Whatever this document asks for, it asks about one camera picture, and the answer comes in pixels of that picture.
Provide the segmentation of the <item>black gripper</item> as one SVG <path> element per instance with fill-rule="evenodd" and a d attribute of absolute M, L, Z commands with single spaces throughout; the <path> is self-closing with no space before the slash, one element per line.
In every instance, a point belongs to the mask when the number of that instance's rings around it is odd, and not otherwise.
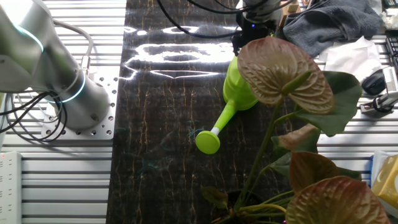
<path fill-rule="evenodd" d="M 276 30 L 275 21 L 250 22 L 242 14 L 236 16 L 236 22 L 241 28 L 241 32 L 232 36 L 233 52 L 239 55 L 240 50 L 246 45 L 246 40 L 260 39 L 271 35 Z"/>

